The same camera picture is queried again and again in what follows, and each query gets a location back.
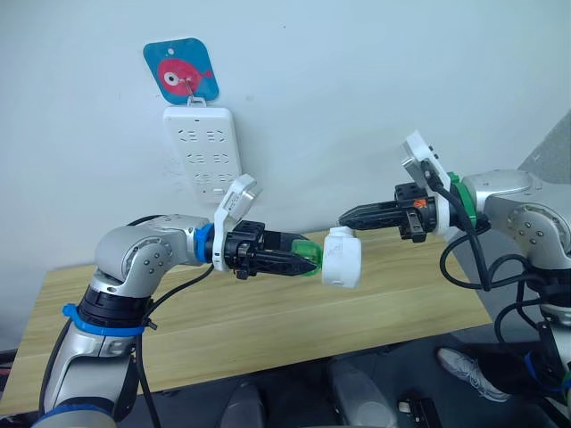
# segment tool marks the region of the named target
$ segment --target power strip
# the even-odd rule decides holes
[[[232,113],[221,107],[172,106],[163,119],[196,199],[222,201],[242,174]]]

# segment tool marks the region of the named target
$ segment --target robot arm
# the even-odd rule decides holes
[[[414,182],[397,185],[394,201],[361,205],[344,213],[339,223],[359,230],[397,226],[401,238],[414,243],[424,242],[427,233],[443,235],[456,226],[467,232],[464,240],[470,239],[481,280],[480,284],[463,284],[486,291],[502,284],[493,281],[501,260],[489,270],[477,234],[492,227],[514,239],[524,255],[516,256],[525,264],[525,275],[519,278],[525,278],[527,286],[541,296],[538,303],[545,322],[538,324],[538,331],[550,368],[560,377],[569,376],[571,185],[544,183],[518,170],[494,170],[460,181],[455,174],[444,172],[433,148],[418,133],[403,146],[402,166]],[[448,253],[441,258],[441,268]],[[521,303],[513,309],[520,310]],[[496,331],[500,323],[501,318],[496,320]]]
[[[69,320],[42,382],[37,427],[111,427],[128,414],[139,380],[133,355],[137,336],[154,326],[147,315],[151,298],[174,266],[212,263],[220,271],[234,270],[239,279],[258,272],[296,276],[319,270],[321,249],[315,243],[242,221],[259,192],[244,175],[230,186],[214,224],[206,218],[158,216],[102,239],[83,299],[63,309]]]

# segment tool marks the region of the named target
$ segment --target blue ring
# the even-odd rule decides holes
[[[213,223],[209,223],[202,229],[196,229],[194,231],[194,241],[196,242],[196,258],[202,263],[208,263],[206,259],[206,241],[208,241],[208,235],[210,234]]]
[[[115,337],[129,337],[137,336],[145,331],[143,326],[140,327],[101,327],[99,325],[89,324],[79,317],[78,310],[73,303],[68,303],[62,309],[66,317],[71,318],[73,324],[82,332],[97,334],[98,336],[115,336]]]

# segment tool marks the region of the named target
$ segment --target hook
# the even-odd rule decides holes
[[[195,103],[206,105],[206,101],[204,100],[204,98],[202,98],[200,96],[194,96],[193,90],[190,87],[190,83],[193,80],[191,78],[182,78],[181,80],[185,84],[186,90],[188,91],[188,101],[186,102],[186,105],[188,107],[191,107]]]

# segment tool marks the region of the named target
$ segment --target wooden table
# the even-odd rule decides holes
[[[323,243],[325,233],[307,234]],[[394,229],[359,233],[363,276],[352,290],[325,286],[320,275],[259,275],[239,281],[214,272],[162,305],[145,332],[153,391],[175,388],[490,322],[476,294],[447,283],[438,270],[440,239],[401,241]],[[450,271],[464,277],[456,260]],[[65,318],[79,302],[93,266],[47,274],[0,401],[0,414],[37,408],[46,361]],[[204,267],[177,267],[157,295]]]

